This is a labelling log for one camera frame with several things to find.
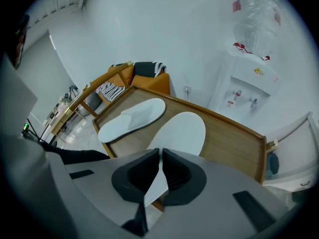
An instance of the wooden frame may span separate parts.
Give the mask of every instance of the wooden frame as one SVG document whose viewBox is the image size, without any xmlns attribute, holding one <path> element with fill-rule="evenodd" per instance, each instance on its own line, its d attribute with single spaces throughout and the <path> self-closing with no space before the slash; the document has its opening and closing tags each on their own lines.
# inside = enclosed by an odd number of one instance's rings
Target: wooden frame
<svg viewBox="0 0 319 239">
<path fill-rule="evenodd" d="M 111 102 L 98 116 L 96 116 L 96 118 L 94 118 L 92 120 L 92 123 L 93 123 L 93 126 L 95 128 L 95 131 L 96 133 L 99 132 L 99 126 L 98 126 L 98 120 L 105 114 L 107 113 L 113 106 L 115 106 L 122 98 L 124 98 L 128 93 L 130 93 L 132 90 L 134 89 L 140 89 L 140 90 L 143 90 L 145 92 L 149 92 L 151 94 L 154 94 L 154 95 L 157 95 L 161 98 L 164 98 L 164 99 L 168 99 L 168 100 L 173 100 L 179 104 L 182 104 L 184 106 L 187 106 L 189 108 L 192 108 L 192 109 L 195 109 L 195 110 L 198 110 L 202 113 L 205 113 L 209 116 L 212 116 L 214 118 L 217 118 L 219 119 L 220 121 L 223 121 L 224 123 L 227 123 L 227 124 L 230 124 L 242 131 L 244 131 L 245 133 L 255 137 L 256 139 L 260 140 L 263 142 L 263 145 L 262 145 L 262 153 L 261 154 L 261 158 L 262 160 L 260 160 L 260 167 L 261 169 L 259 169 L 258 173 L 256 174 L 256 178 L 255 180 L 258 181 L 259 183 L 262 183 L 263 180 L 264 180 L 264 176 L 265 176 L 265 170 L 266 170 L 266 163 L 267 163 L 267 155 L 266 155 L 266 143 L 267 143 L 267 140 L 266 140 L 266 137 L 261 135 L 261 134 L 258 134 L 256 133 L 255 131 L 251 130 L 250 128 L 248 127 L 245 127 L 244 125 L 240 124 L 240 123 L 237 123 L 227 117 L 224 117 L 220 114 L 217 114 L 211 110 L 208 110 L 206 108 L 203 108 L 203 107 L 200 107 L 198 105 L 195 105 L 195 104 L 192 104 L 192 103 L 189 103 L 187 101 L 184 101 L 184 100 L 181 100 L 179 98 L 175 98 L 175 97 L 172 97 L 172 96 L 169 96 L 169 95 L 166 95 L 166 94 L 162 94 L 160 92 L 156 92 L 156 91 L 153 91 L 153 90 L 149 90 L 149 89 L 145 89 L 145 88 L 142 88 L 142 87 L 136 87 L 136 86 L 131 86 L 129 87 L 126 91 L 124 91 L 120 96 L 118 96 L 113 102 Z M 113 150 L 105 143 L 102 143 L 104 149 L 106 150 L 106 152 L 108 153 L 108 155 L 111 157 L 111 158 L 116 158 L 116 154 L 113 152 Z"/>
<path fill-rule="evenodd" d="M 75 99 L 75 101 L 73 102 L 72 105 L 70 105 L 70 107 L 68 108 L 68 110 L 65 111 L 65 114 L 69 115 L 70 113 L 74 112 L 75 109 L 77 109 L 77 107 L 79 105 L 82 105 L 83 108 L 85 108 L 90 114 L 92 114 L 94 117 L 97 117 L 98 115 L 90 108 L 86 105 L 86 103 L 84 102 L 85 99 L 91 94 L 93 93 L 99 86 L 101 86 L 103 83 L 105 83 L 107 80 L 109 80 L 110 78 L 112 78 L 113 76 L 119 74 L 121 80 L 123 81 L 125 87 L 128 89 L 130 86 L 128 85 L 128 83 L 126 82 L 122 71 L 126 68 L 128 68 L 129 66 L 132 66 L 132 61 L 128 61 L 126 63 L 124 63 L 123 65 L 119 66 L 118 68 L 116 68 L 115 70 L 113 70 L 112 72 L 107 72 L 106 74 L 100 76 L 99 78 L 97 78 L 95 81 L 93 81 L 91 83 L 91 86 L 89 86 L 86 90 L 83 91 L 82 94 L 78 95 Z"/>
</svg>

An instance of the black handle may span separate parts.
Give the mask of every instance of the black handle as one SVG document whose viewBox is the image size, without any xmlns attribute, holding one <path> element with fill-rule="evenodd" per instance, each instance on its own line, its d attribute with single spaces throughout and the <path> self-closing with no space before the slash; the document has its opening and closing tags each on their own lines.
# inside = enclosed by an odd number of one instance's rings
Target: black handle
<svg viewBox="0 0 319 239">
<path fill-rule="evenodd" d="M 308 185 L 310 183 L 310 181 L 308 181 L 306 184 L 300 184 L 301 186 L 306 186 L 306 185 Z"/>
</svg>

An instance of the white wall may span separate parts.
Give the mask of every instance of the white wall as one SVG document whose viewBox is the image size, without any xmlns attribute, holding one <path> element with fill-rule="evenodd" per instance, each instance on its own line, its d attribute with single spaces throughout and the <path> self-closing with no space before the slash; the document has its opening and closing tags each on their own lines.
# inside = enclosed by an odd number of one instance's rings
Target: white wall
<svg viewBox="0 0 319 239">
<path fill-rule="evenodd" d="M 87 0 L 84 13 L 105 64 L 160 61 L 173 90 L 203 105 L 216 79 L 218 49 L 231 34 L 231 0 Z"/>
<path fill-rule="evenodd" d="M 106 73 L 105 55 L 87 27 L 82 11 L 59 17 L 48 27 L 56 52 L 74 84 L 86 84 Z"/>
<path fill-rule="evenodd" d="M 41 130 L 40 122 L 46 119 L 59 98 L 73 84 L 53 49 L 48 35 L 24 54 L 16 72 L 38 98 L 31 111 L 33 116 L 30 120 L 34 127 Z"/>
<path fill-rule="evenodd" d="M 294 9 L 281 2 L 279 46 L 270 63 L 281 76 L 282 86 L 247 124 L 261 134 L 280 129 L 309 111 L 314 112 L 316 122 L 319 118 L 318 49 Z"/>
<path fill-rule="evenodd" d="M 221 67 L 221 50 L 234 43 L 232 0 L 87 0 L 50 27 L 57 52 L 78 87 L 111 64 L 161 61 L 172 94 L 205 106 Z M 283 1 L 279 46 L 269 61 L 283 78 L 281 89 L 247 126 L 261 134 L 277 130 L 308 111 L 319 112 L 318 60 L 305 27 Z"/>
</svg>

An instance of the slipper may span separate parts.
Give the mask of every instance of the slipper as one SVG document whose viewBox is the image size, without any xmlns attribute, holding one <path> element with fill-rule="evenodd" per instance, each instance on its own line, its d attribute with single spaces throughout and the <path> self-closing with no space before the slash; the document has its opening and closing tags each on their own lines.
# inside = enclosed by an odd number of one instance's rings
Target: slipper
<svg viewBox="0 0 319 239">
<path fill-rule="evenodd" d="M 156 121 L 165 111 L 165 102 L 153 98 L 139 103 L 121 112 L 119 116 L 103 125 L 98 138 L 101 142 L 110 142 L 131 131 Z"/>
<path fill-rule="evenodd" d="M 200 116 L 195 113 L 179 113 L 171 118 L 154 136 L 148 149 L 163 148 L 182 151 L 198 156 L 205 142 L 206 128 Z M 159 162 L 159 172 L 144 196 L 148 206 L 168 190 L 166 177 Z"/>
</svg>

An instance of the floor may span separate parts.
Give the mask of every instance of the floor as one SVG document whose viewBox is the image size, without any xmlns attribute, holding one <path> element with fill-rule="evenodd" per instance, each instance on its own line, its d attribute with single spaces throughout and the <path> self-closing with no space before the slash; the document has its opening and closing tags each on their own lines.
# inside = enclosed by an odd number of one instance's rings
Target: floor
<svg viewBox="0 0 319 239">
<path fill-rule="evenodd" d="M 101 103 L 101 105 L 95 110 L 99 114 L 106 105 Z M 97 138 L 95 129 L 93 128 L 92 115 L 88 115 L 85 119 L 75 116 L 72 120 L 68 122 L 65 133 L 60 133 L 59 136 L 65 140 L 65 143 L 57 139 L 57 147 L 70 150 L 97 150 L 106 154 L 105 149 Z M 292 194 L 288 191 L 274 188 L 271 186 L 265 187 L 271 193 L 273 193 L 280 201 L 282 201 L 288 210 L 292 209 L 296 203 L 292 200 Z M 161 216 L 161 211 L 156 209 L 154 206 L 149 205 L 146 207 L 146 217 L 149 229 L 155 224 L 155 222 Z"/>
</svg>

